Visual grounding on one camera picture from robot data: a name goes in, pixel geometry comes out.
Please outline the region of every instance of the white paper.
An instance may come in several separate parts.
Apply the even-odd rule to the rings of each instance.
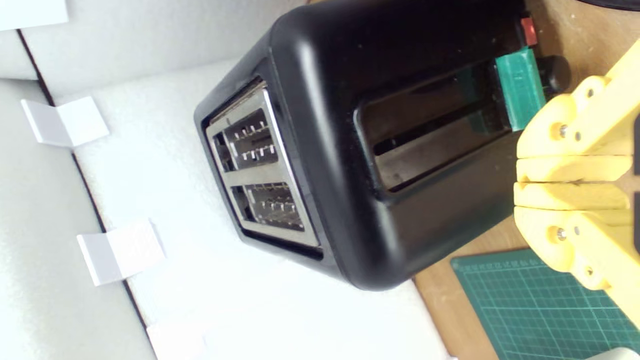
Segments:
[[[109,134],[91,97],[58,107],[30,100],[21,103],[39,143],[76,147]]]
[[[194,322],[163,322],[147,328],[158,360],[194,360],[206,352],[203,326]]]
[[[68,21],[65,0],[0,0],[0,31]]]
[[[93,284],[121,281],[164,259],[149,220],[104,234],[77,236]]]

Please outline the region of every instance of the toaster slot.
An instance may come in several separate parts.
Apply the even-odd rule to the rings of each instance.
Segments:
[[[509,131],[492,63],[365,105],[360,126],[383,186],[397,192]]]
[[[258,109],[249,116],[226,128],[223,132],[228,147],[227,171],[257,167],[278,161],[269,124],[264,111]]]
[[[304,231],[296,202],[286,183],[235,186],[233,191],[245,220]]]

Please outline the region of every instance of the white foam board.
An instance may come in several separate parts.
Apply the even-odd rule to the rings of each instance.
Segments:
[[[0,78],[36,80],[36,72],[15,30],[0,31]]]
[[[165,345],[204,339],[195,359],[447,359],[411,282],[360,291],[239,241],[193,122],[232,64],[60,99],[91,95],[111,130],[76,152],[106,225],[149,217],[162,240],[166,260],[128,279],[147,325],[192,324]]]
[[[202,322],[163,321],[147,328],[158,360],[193,360],[206,353]]]
[[[68,21],[65,0],[0,0],[0,31]]]
[[[23,34],[49,90],[61,96],[240,56],[303,3],[67,0],[68,23]]]
[[[75,237],[100,227],[70,150],[34,141],[21,99],[44,101],[0,79],[0,358],[152,360],[123,284],[86,271]]]

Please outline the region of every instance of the black knob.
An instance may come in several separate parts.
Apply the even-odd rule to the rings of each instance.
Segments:
[[[562,56],[551,55],[537,59],[542,89],[546,96],[563,93],[571,83],[569,63]]]

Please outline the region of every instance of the wooden table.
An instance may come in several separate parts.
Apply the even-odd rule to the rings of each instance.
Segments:
[[[605,74],[640,38],[640,13],[599,8],[576,0],[528,0],[541,55],[562,54],[572,68],[572,88]],[[497,359],[449,261],[455,256],[527,247],[509,217],[415,277],[415,283],[452,356]]]

